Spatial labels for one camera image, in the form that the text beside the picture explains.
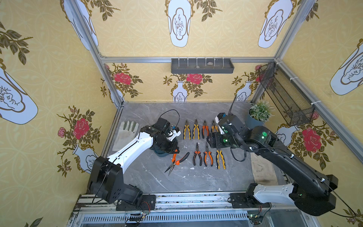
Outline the yellow black pliers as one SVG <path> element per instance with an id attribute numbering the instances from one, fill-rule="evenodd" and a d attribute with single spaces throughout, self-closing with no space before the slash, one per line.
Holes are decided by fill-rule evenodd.
<path id="1" fill-rule="evenodd" d="M 216 151 L 216 166 L 217 169 L 223 168 L 224 170 L 226 170 L 226 163 L 222 150 Z"/>
<path id="2" fill-rule="evenodd" d="M 183 130 L 183 139 L 184 140 L 186 140 L 186 139 L 191 140 L 191 137 L 192 137 L 192 133 L 191 133 L 191 130 L 190 130 L 189 122 L 188 122 L 188 120 L 185 120 L 184 130 Z"/>
<path id="3" fill-rule="evenodd" d="M 198 120 L 195 119 L 194 121 L 194 124 L 193 124 L 193 132 L 192 132 L 192 135 L 193 135 L 193 139 L 200 139 L 200 129 L 199 129 L 199 123 L 198 123 Z"/>

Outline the red orange black pliers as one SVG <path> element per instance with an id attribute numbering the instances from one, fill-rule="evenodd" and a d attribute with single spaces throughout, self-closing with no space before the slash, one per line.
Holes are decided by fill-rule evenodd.
<path id="1" fill-rule="evenodd" d="M 209 126 L 207 124 L 207 121 L 204 120 L 203 126 L 202 126 L 202 138 L 205 139 L 209 136 Z"/>

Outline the orange long nose pliers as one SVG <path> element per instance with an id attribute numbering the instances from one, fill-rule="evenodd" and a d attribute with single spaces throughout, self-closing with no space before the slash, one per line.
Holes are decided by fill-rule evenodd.
<path id="1" fill-rule="evenodd" d="M 172 158 L 172 164 L 166 169 L 166 171 L 165 171 L 165 173 L 167 172 L 167 171 L 169 171 L 169 174 L 168 175 L 170 175 L 171 173 L 172 173 L 172 171 L 173 171 L 173 169 L 174 169 L 174 167 L 175 166 L 178 166 L 178 165 L 180 165 L 182 162 L 184 162 L 187 158 L 188 158 L 188 156 L 190 155 L 190 152 L 187 152 L 185 155 L 184 155 L 184 157 L 182 158 L 182 159 L 180 159 L 180 160 L 177 160 L 176 159 L 176 157 L 177 157 L 177 153 L 178 153 L 178 150 L 176 149 L 175 151 L 174 151 L 174 153 L 173 153 L 173 158 Z"/>

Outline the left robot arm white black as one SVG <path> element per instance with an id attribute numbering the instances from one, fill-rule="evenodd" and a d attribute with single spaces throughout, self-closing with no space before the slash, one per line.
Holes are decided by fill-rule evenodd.
<path id="1" fill-rule="evenodd" d="M 107 158 L 95 160 L 88 182 L 88 193 L 108 204 L 116 200 L 125 201 L 139 207 L 143 192 L 136 186 L 125 184 L 123 174 L 127 168 L 147 149 L 164 153 L 179 153 L 178 127 L 144 126 L 139 134 L 118 152 Z"/>

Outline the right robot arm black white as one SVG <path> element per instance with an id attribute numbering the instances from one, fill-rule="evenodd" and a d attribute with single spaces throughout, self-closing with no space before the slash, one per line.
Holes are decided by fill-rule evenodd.
<path id="1" fill-rule="evenodd" d="M 295 156 L 283 142 L 264 126 L 249 129 L 237 116 L 219 113 L 219 127 L 207 137 L 212 148 L 240 148 L 270 161 L 293 179 L 285 185 L 252 183 L 245 192 L 244 202 L 253 207 L 265 203 L 295 205 L 301 211 L 320 216 L 336 207 L 338 179 L 324 175 Z"/>

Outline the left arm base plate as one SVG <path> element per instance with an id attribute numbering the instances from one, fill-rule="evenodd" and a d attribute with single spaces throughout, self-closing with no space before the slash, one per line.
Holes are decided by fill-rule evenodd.
<path id="1" fill-rule="evenodd" d="M 153 211 L 156 205 L 155 194 L 144 194 L 135 203 L 118 201 L 116 211 Z"/>

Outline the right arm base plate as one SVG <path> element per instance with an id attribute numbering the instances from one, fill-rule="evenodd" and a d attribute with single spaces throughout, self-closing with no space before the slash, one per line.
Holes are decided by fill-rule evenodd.
<path id="1" fill-rule="evenodd" d="M 247 193 L 232 193 L 228 200 L 234 209 L 239 208 L 269 208 L 269 203 L 261 203 L 251 194 Z"/>

